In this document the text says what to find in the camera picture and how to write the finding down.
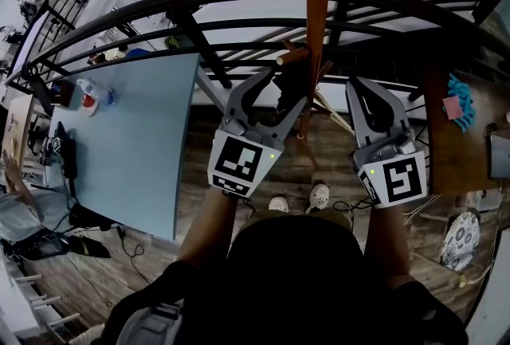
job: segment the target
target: sneaker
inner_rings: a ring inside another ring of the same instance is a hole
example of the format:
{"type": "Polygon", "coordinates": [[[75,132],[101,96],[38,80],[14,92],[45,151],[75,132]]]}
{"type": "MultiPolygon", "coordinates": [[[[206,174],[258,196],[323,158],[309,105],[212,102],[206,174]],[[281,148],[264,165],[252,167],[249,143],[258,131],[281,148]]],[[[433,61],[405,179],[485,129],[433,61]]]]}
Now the sneaker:
{"type": "Polygon", "coordinates": [[[310,206],[306,209],[305,213],[309,214],[312,209],[317,208],[319,210],[324,209],[328,206],[329,202],[329,186],[320,183],[315,185],[310,192],[310,206]]]}
{"type": "Polygon", "coordinates": [[[271,199],[271,202],[269,203],[269,210],[279,210],[280,212],[288,213],[288,203],[285,198],[276,196],[271,199]]]}

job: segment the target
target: human hand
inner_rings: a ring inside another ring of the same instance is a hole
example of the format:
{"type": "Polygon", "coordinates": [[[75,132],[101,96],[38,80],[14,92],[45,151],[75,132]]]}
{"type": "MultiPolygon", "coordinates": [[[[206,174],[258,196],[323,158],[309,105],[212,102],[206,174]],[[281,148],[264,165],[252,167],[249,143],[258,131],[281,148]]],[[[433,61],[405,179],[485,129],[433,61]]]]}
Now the human hand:
{"type": "Polygon", "coordinates": [[[13,184],[23,182],[22,174],[16,161],[7,155],[6,150],[2,151],[3,162],[6,168],[6,179],[13,184]]]}

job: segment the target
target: black bag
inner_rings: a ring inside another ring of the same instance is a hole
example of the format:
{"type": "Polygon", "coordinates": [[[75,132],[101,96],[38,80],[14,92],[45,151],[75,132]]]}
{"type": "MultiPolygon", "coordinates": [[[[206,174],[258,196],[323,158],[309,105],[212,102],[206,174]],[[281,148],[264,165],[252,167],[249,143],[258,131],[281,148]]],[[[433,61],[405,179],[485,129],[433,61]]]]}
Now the black bag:
{"type": "Polygon", "coordinates": [[[19,11],[26,21],[31,21],[37,13],[37,7],[35,5],[29,4],[28,2],[23,2],[19,6],[19,11]]]}

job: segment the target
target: office desk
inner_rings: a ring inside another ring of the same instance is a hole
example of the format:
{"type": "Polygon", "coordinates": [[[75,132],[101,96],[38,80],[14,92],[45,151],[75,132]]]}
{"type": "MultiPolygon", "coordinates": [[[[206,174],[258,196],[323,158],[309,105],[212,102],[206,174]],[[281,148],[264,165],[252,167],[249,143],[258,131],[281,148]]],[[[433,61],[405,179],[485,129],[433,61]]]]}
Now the office desk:
{"type": "MultiPolygon", "coordinates": [[[[76,140],[76,195],[81,205],[143,232],[175,235],[180,162],[198,55],[157,57],[105,66],[78,75],[114,88],[112,107],[80,111],[75,89],[69,109],[56,107],[50,133],[61,121],[76,140]]],[[[48,171],[62,184],[60,167],[48,171]]]]}
{"type": "Polygon", "coordinates": [[[488,149],[485,128],[490,123],[505,125],[510,110],[510,92],[488,81],[462,73],[453,75],[471,88],[477,112],[474,125],[466,133],[442,111],[447,97],[449,71],[430,67],[424,72],[425,96],[430,141],[430,193],[458,195],[471,190],[498,187],[488,177],[488,149]]]}

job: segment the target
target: decorative plate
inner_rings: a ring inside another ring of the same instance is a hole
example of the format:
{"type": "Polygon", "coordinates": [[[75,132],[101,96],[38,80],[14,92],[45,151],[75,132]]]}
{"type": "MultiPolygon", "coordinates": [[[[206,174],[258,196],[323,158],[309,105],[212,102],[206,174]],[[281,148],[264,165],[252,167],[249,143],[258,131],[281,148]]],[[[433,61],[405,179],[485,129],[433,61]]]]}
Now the decorative plate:
{"type": "Polygon", "coordinates": [[[441,263],[459,271],[469,264],[480,240],[480,223],[472,212],[457,216],[446,233],[441,250],[441,263]]]}

